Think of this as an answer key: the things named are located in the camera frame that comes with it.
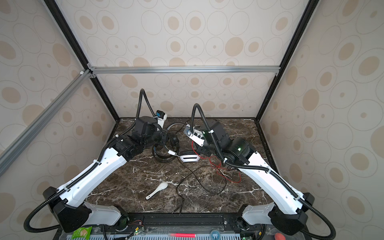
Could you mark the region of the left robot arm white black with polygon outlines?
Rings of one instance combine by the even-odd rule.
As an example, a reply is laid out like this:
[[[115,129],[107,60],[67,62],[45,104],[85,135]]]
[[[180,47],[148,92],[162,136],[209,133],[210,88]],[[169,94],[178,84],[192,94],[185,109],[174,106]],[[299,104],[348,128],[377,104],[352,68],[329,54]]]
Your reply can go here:
[[[90,204],[86,202],[86,198],[115,170],[145,149],[166,145],[167,131],[163,129],[161,122],[165,113],[150,110],[150,117],[140,117],[143,100],[149,102],[145,90],[141,89],[134,124],[108,141],[91,165],[59,188],[49,187],[44,191],[45,201],[25,219],[24,229],[27,232],[42,233],[61,228],[70,233],[88,225],[114,226],[118,230],[126,227],[128,215],[121,207]],[[59,224],[46,228],[32,227],[33,217],[46,206]]]

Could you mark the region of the white headphones with red cable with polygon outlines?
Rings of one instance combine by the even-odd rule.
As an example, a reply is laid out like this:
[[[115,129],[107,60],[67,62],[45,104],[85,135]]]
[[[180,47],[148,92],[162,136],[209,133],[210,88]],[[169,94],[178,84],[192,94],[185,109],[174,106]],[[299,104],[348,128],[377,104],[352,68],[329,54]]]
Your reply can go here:
[[[228,171],[228,169],[224,168],[224,164],[219,163],[218,165],[214,164],[212,162],[212,158],[216,158],[215,156],[211,157],[202,157],[200,154],[197,153],[197,150],[194,149],[194,144],[191,143],[192,150],[187,151],[181,151],[181,152],[175,152],[173,150],[168,149],[168,147],[165,147],[165,149],[168,151],[168,154],[171,156],[178,157],[183,163],[192,163],[192,162],[198,162],[200,159],[202,160],[208,160],[210,165],[209,167],[212,167],[216,170],[217,174],[224,178],[226,181],[229,181],[230,183],[239,184],[242,181],[241,174],[238,173],[238,181],[233,181],[229,175],[225,175],[222,170]]]

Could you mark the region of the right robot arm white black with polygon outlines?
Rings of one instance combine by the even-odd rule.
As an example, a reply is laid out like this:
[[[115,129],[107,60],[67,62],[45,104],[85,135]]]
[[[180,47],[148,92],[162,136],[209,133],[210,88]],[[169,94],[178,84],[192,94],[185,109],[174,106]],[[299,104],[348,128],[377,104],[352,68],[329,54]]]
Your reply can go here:
[[[314,208],[314,196],[292,187],[247,140],[232,140],[219,122],[209,123],[199,104],[193,106],[191,125],[186,135],[198,145],[198,153],[208,157],[215,155],[222,164],[246,174],[272,198],[271,204],[244,209],[242,219],[248,225],[273,225],[286,235],[301,232],[318,240],[333,240],[336,237],[333,224]],[[311,211],[328,226],[330,233],[327,236],[316,235],[306,229],[307,211]]]

